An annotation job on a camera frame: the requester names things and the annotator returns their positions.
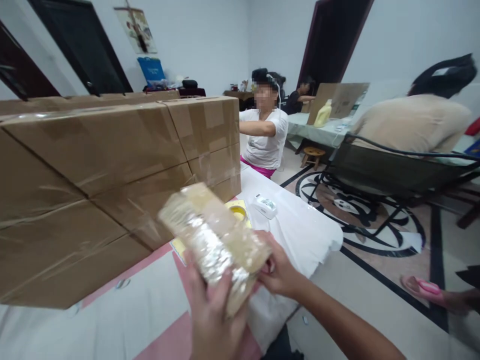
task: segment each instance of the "hand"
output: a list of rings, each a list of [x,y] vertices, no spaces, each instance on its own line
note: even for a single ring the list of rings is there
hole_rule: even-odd
[[[270,261],[274,265],[272,272],[261,272],[258,280],[273,294],[295,298],[309,280],[295,270],[284,249],[275,241],[272,234],[265,231],[255,233],[270,245],[272,249]]]
[[[234,318],[227,319],[225,310],[232,287],[232,271],[228,269],[215,286],[206,284],[190,252],[185,253],[192,292],[192,355],[191,360],[230,360],[237,353],[247,324],[248,301]]]

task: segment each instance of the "pink pants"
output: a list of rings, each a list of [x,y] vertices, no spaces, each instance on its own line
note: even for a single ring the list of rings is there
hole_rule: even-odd
[[[252,165],[251,163],[249,163],[247,160],[244,159],[243,156],[240,155],[240,160],[251,166],[251,168],[257,172],[259,172],[260,174],[262,174],[264,177],[266,177],[267,179],[270,179],[272,177],[272,175],[274,174],[275,170],[272,170],[272,169],[266,169],[264,167],[259,167],[259,166],[255,166],[255,165]]]

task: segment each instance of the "black hair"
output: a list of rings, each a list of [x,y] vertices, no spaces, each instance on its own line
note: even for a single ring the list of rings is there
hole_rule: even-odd
[[[281,76],[278,72],[268,71],[265,67],[258,68],[251,72],[251,79],[257,85],[266,85],[269,86],[273,91],[278,93],[277,105],[282,98],[282,91],[284,82],[287,80],[286,77]]]
[[[315,80],[311,76],[307,75],[300,81],[300,85],[302,84],[308,84],[308,92],[306,95],[313,96],[315,92]]]
[[[472,54],[441,61],[425,70],[412,83],[411,95],[434,94],[450,99],[477,76]]]

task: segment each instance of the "doorway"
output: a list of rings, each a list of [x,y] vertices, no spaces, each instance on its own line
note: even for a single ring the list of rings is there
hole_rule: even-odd
[[[315,4],[297,88],[307,76],[340,83],[374,0],[319,0]]]
[[[1,21],[0,80],[22,100],[60,96]]]
[[[91,2],[29,1],[90,94],[132,92]]]

